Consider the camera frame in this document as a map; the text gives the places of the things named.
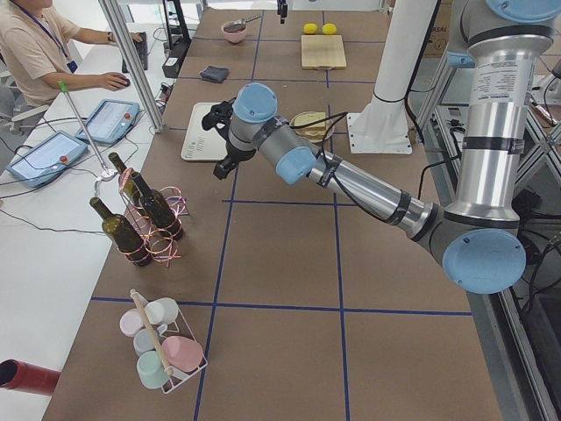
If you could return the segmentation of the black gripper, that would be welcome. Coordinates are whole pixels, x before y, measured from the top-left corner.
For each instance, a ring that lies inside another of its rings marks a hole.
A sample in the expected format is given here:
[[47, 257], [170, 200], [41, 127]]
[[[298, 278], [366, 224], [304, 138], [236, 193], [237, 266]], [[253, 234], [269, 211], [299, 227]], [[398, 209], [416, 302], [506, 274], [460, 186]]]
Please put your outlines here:
[[215, 129], [225, 140], [226, 156], [215, 165], [213, 170], [213, 175], [217, 179], [226, 179], [240, 162], [250, 160], [257, 152], [251, 143], [239, 140], [231, 133], [233, 103], [233, 100], [228, 100], [212, 105], [209, 113], [202, 118], [204, 131]]

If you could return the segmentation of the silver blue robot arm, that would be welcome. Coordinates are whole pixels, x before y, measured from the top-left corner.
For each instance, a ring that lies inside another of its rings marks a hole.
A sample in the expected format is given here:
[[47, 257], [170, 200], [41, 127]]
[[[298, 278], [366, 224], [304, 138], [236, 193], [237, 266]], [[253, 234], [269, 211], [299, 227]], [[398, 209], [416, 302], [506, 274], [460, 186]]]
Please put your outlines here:
[[442, 267], [447, 278], [476, 294], [516, 284], [527, 258], [512, 207], [524, 149], [536, 58], [553, 41], [557, 1], [457, 1], [452, 6], [449, 60], [473, 67], [455, 196], [442, 206], [425, 202], [297, 135], [278, 113], [275, 93], [246, 84], [218, 103], [202, 128], [224, 139], [214, 174], [224, 179], [255, 155], [287, 184], [309, 179], [401, 229]]

